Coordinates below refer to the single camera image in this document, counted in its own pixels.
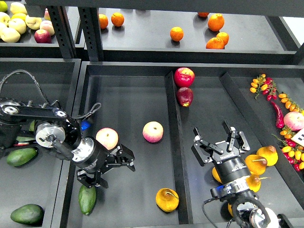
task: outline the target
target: robotic arm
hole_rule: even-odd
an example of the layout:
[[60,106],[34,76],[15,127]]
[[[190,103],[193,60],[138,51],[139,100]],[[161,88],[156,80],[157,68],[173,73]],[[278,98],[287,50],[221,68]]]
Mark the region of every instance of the robotic arm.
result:
[[198,129],[194,128],[196,136],[191,149],[201,166],[213,162],[219,174],[223,185],[210,190],[213,199],[228,201],[232,205],[234,220],[242,228],[266,228],[273,221],[269,214],[274,212],[258,201],[258,196],[246,182],[251,173],[240,154],[250,150],[248,142],[243,132],[236,131],[226,121],[223,127],[228,138],[215,144],[203,140]]
[[[34,132],[22,131],[22,126],[30,120],[35,120]],[[80,168],[77,179],[88,188],[108,188],[101,174],[112,168],[126,166],[135,171],[131,150],[118,143],[109,151],[95,138],[82,138],[79,122],[81,120],[73,119],[52,105],[32,105],[31,102],[25,105],[13,99],[0,98],[0,158],[13,150],[36,147],[74,163]],[[19,146],[16,144],[17,136],[31,136],[36,140]]]

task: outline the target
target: avocado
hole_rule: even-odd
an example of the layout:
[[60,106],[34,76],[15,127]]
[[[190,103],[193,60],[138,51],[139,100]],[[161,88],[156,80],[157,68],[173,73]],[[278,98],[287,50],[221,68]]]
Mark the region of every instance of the avocado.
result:
[[15,150],[9,153],[6,161],[9,165],[17,167],[29,162],[37,154],[35,148],[25,148]]
[[82,185],[79,190],[78,201],[80,210],[84,215],[88,215],[93,209],[96,201],[95,187],[87,188]]
[[37,204],[27,204],[14,210],[10,218],[14,222],[25,225],[41,225],[43,221],[44,210]]

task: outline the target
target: red chili pepper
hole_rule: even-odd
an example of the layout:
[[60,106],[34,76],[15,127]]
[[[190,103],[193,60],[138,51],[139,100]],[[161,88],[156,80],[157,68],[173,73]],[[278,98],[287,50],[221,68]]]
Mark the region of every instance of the red chili pepper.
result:
[[294,164],[294,169],[299,172],[300,171],[300,168],[299,168],[299,164]]
[[275,108],[275,112],[276,112],[276,123],[275,124],[276,124],[276,127],[277,128],[283,128],[284,127],[284,116],[283,116],[282,110],[273,101],[270,101],[270,103]]
[[292,141],[291,139],[285,139],[285,142],[287,143],[288,146],[295,147],[296,143]]
[[268,91],[268,90],[264,90],[264,91],[262,92],[262,94],[263,94],[263,95],[269,94],[269,91]]
[[272,95],[267,95],[266,100],[270,101],[272,98]]

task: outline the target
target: pink apple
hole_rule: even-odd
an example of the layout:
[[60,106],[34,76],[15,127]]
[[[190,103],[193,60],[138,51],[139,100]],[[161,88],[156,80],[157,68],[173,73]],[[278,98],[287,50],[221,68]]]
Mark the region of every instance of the pink apple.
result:
[[178,87],[189,87],[194,81],[194,72],[187,67],[180,67],[175,71],[174,82]]
[[51,17],[49,16],[49,13],[48,13],[48,9],[46,9],[46,11],[44,12],[44,19],[51,20]]
[[41,22],[40,29],[48,31],[51,36],[55,34],[52,22],[49,20],[44,20],[43,22]]
[[39,44],[51,44],[52,38],[48,31],[44,29],[38,29],[35,32],[34,39]]
[[118,134],[114,129],[105,127],[97,132],[96,140],[99,141],[105,148],[111,150],[118,143]]
[[289,112],[284,116],[284,124],[292,131],[298,131],[304,128],[304,116],[298,112]]
[[148,122],[142,130],[143,137],[150,143],[158,142],[162,139],[163,127],[159,122]]

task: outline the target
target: blue object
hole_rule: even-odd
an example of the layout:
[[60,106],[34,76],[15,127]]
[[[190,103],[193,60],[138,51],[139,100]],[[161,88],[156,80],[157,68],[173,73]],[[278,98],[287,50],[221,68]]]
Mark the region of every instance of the blue object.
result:
[[90,122],[88,122],[87,120],[83,120],[81,122],[81,130],[85,131],[86,129],[88,129],[91,126]]

